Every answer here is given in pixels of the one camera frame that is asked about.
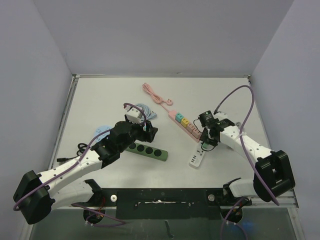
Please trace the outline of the pink USB charger plug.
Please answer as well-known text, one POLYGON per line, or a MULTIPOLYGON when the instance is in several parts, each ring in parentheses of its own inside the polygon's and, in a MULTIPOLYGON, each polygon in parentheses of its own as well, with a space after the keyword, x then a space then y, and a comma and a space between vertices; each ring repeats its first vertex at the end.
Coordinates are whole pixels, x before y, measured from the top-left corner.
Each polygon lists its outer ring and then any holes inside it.
POLYGON ((187 126, 186 126, 186 130, 189 132, 189 133, 192 133, 194 130, 195 130, 195 126, 192 124, 192 123, 189 123, 187 126))

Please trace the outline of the yellow USB charger plug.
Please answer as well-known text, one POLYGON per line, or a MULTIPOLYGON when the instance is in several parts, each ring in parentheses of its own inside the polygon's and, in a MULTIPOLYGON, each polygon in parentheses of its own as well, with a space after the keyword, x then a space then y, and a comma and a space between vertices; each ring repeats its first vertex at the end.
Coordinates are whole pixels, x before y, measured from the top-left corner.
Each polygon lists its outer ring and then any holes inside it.
POLYGON ((186 128, 189 123, 190 123, 190 121, 189 121, 187 118, 183 118, 183 119, 181 120, 181 122, 180 122, 180 124, 181 124, 184 128, 186 128))

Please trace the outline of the white power strip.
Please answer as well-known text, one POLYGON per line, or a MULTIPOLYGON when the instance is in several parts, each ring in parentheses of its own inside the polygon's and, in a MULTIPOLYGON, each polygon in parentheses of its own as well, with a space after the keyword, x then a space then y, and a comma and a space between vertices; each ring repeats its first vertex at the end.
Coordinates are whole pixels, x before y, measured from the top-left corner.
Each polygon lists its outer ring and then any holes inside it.
POLYGON ((191 154, 188 165, 194 169, 198 169, 201 165, 201 162, 205 156, 206 148, 203 146, 197 146, 196 149, 191 154))

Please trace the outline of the green power strip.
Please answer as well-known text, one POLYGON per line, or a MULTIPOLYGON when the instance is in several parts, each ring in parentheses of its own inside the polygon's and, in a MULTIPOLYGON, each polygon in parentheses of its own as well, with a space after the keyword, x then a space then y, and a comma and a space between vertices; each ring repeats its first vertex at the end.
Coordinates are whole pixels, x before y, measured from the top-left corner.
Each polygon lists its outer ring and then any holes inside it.
POLYGON ((125 149, 127 152, 134 153, 140 156, 165 162, 168 159, 168 152, 163 149, 154 148, 141 143, 132 143, 125 149))

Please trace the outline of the teal USB charger plug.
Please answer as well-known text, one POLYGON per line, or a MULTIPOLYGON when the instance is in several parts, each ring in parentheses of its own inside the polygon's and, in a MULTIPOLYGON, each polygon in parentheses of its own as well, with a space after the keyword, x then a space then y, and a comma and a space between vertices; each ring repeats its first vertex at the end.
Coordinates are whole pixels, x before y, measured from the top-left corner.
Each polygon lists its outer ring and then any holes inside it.
POLYGON ((175 115, 175 120, 176 120, 177 122, 180 123, 183 118, 184 118, 184 116, 183 116, 181 113, 179 113, 179 112, 176 113, 176 115, 175 115))

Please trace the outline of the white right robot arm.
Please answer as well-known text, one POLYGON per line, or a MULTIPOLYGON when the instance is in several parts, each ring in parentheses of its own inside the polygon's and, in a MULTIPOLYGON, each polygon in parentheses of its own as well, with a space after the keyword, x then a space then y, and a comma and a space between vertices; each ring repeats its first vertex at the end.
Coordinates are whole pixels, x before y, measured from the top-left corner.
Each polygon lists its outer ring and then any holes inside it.
POLYGON ((208 110, 198 119, 203 127, 200 140, 204 144, 216 147, 222 143, 230 147, 247 159, 253 169, 252 179, 236 178, 223 185, 222 197, 227 204, 233 205, 241 197, 259 197, 265 202, 274 202, 296 186, 286 152, 264 147, 218 113, 208 110))

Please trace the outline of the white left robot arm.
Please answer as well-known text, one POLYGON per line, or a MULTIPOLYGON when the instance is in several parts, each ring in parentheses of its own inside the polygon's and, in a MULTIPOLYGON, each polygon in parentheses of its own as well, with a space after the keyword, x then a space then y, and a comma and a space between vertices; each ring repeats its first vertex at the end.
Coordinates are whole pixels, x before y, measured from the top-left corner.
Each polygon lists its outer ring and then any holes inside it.
POLYGON ((43 220, 51 211, 75 203, 95 206, 102 199, 101 189, 94 180, 82 177, 100 170, 120 158, 135 141, 151 143, 158 128, 145 123, 119 121, 103 132, 99 142, 92 139, 82 155, 47 171, 25 173, 13 195, 13 210, 20 211, 28 224, 43 220))

